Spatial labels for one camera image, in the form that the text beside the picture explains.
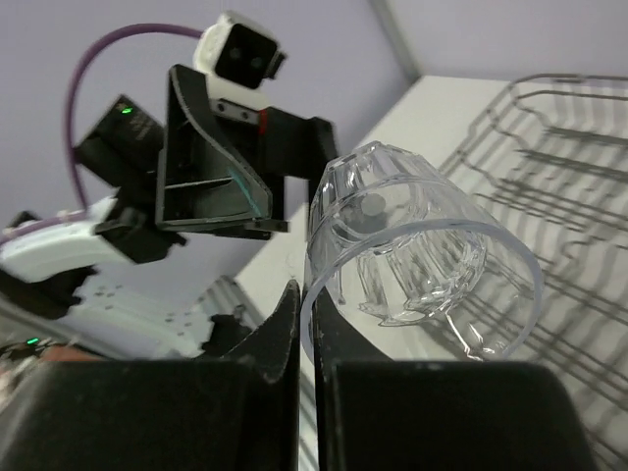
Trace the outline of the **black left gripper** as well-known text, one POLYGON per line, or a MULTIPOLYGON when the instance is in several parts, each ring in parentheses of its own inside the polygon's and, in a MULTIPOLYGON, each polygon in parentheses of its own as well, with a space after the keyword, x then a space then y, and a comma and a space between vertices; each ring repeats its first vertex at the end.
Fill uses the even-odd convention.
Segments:
POLYGON ((204 74, 174 65, 155 224, 164 231, 268 240, 289 231, 286 178, 305 181, 312 199, 338 156, 332 122, 212 98, 204 74))

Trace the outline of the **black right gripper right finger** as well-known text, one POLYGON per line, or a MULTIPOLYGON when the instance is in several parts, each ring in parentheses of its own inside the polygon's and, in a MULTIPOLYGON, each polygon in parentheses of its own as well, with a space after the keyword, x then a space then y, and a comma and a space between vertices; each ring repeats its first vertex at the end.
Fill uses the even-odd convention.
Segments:
POLYGON ((567 390, 525 362, 395 361, 326 292, 312 314, 324 470, 593 470, 567 390))

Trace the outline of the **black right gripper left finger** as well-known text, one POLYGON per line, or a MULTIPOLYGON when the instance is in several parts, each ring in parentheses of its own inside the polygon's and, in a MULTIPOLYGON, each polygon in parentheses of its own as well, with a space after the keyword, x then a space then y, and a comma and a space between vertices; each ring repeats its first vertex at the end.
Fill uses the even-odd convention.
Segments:
POLYGON ((43 361, 1 413, 5 470, 294 470, 300 289, 227 355, 43 361))

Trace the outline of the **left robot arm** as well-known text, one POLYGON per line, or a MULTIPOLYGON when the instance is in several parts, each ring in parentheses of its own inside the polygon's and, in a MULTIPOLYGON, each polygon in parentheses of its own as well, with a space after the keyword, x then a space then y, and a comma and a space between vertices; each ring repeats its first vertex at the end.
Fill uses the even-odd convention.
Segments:
POLYGON ((1 291, 68 340, 110 357, 194 358, 214 324, 99 274, 101 264, 165 259, 189 234, 267 240, 288 230, 285 180, 316 187, 336 156, 333 125, 218 97, 207 75, 175 65, 156 122, 126 96, 92 128, 78 161, 114 192, 52 220, 17 216, 1 234, 1 291))

